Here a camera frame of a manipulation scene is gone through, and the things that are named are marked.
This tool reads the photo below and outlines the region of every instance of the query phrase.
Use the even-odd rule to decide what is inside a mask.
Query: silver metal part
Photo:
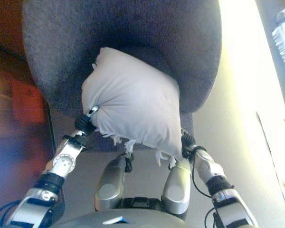
[[[236,220],[246,219],[250,225],[257,226],[257,220],[242,200],[239,193],[234,189],[224,189],[212,196],[212,202],[220,203],[227,199],[235,198],[237,203],[233,203],[217,209],[219,216],[221,217],[223,224],[228,225]]]
[[[28,203],[29,199],[38,199],[42,201],[49,201],[51,198],[58,199],[58,195],[43,189],[32,188],[28,190],[24,199],[17,206],[14,213],[10,216],[6,224],[14,222],[26,222],[34,224],[33,228],[39,227],[44,216],[50,207],[40,206]]]
[[[222,166],[215,163],[211,156],[203,149],[197,149],[196,151],[195,168],[205,184],[215,176],[225,177]]]
[[[33,224],[32,228],[38,228],[49,209],[50,207],[24,202],[21,207],[16,210],[17,213],[13,216],[11,221],[30,223]]]
[[[107,165],[96,187],[96,210],[114,209],[120,203],[124,190],[124,169],[124,157],[118,157]]]
[[[91,110],[86,113],[86,116],[92,117],[92,115],[93,115],[95,112],[97,112],[98,109],[99,109],[99,107],[98,107],[97,105],[96,105],[96,106],[93,106],[93,107],[91,108]]]
[[[82,131],[77,130],[71,136],[74,137],[75,135],[82,134]],[[69,140],[64,140],[57,149],[59,154],[54,158],[54,167],[49,172],[66,178],[67,175],[75,168],[76,158],[80,154],[81,150],[81,146],[76,145]]]
[[[180,215],[186,212],[190,201],[191,168],[188,160],[176,162],[169,173],[161,196],[164,208]]]

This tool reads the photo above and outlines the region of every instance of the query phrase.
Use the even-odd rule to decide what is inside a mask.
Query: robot
[[[182,130],[182,156],[170,169],[161,200],[143,197],[123,198],[124,174],[132,170],[132,157],[122,154],[105,168],[95,192],[96,212],[54,225],[55,205],[61,187],[74,169],[76,157],[87,142],[87,136],[96,128],[91,116],[94,106],[75,120],[76,130],[65,136],[57,148],[53,168],[44,171],[7,221],[9,228],[188,228],[184,223],[190,201],[193,172],[206,184],[213,203],[217,228],[257,228],[257,221],[223,171],[206,149]]]

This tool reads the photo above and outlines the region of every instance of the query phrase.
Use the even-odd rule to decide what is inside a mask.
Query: white pillow
[[[101,48],[93,73],[82,85],[84,113],[99,106],[92,124],[114,143],[129,139],[126,151],[142,143],[158,149],[156,158],[170,166],[181,159],[180,92],[177,82],[165,73],[126,53]]]

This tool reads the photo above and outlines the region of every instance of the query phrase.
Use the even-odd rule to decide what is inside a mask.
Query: gray fabric seat
[[[33,78],[53,108],[81,113],[81,85],[101,47],[174,77],[180,110],[207,99],[221,50],[217,0],[27,0],[23,37]]]

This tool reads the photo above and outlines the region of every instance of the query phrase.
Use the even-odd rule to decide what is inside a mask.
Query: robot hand
[[[52,224],[55,204],[65,178],[75,168],[76,157],[85,147],[87,136],[95,130],[90,118],[97,110],[95,106],[76,119],[76,130],[70,136],[64,136],[55,157],[10,216],[7,225],[46,228]]]

